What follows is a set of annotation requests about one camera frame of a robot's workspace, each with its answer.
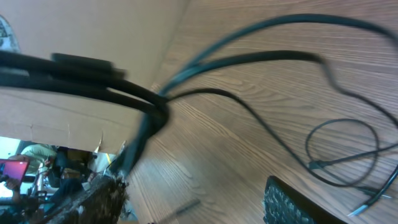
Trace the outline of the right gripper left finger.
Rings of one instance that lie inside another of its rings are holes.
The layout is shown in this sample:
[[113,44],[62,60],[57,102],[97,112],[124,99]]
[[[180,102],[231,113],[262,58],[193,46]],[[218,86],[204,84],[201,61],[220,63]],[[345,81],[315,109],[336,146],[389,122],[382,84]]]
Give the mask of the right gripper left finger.
[[127,199],[127,183],[122,178],[97,176],[88,190],[68,194],[40,221],[58,224],[117,223]]

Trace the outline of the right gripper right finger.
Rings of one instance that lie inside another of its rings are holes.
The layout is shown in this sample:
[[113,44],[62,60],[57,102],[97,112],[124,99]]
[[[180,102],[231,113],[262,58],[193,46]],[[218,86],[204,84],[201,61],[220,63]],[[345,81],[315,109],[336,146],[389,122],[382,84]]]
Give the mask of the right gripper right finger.
[[266,224],[345,224],[274,175],[267,179],[262,204]]

